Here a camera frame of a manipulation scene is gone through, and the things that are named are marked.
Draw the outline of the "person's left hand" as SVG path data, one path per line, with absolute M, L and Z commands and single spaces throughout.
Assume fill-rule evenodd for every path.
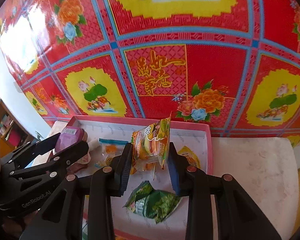
M 21 218 L 4 218 L 2 228 L 6 233 L 19 237 L 37 213 L 38 210 Z

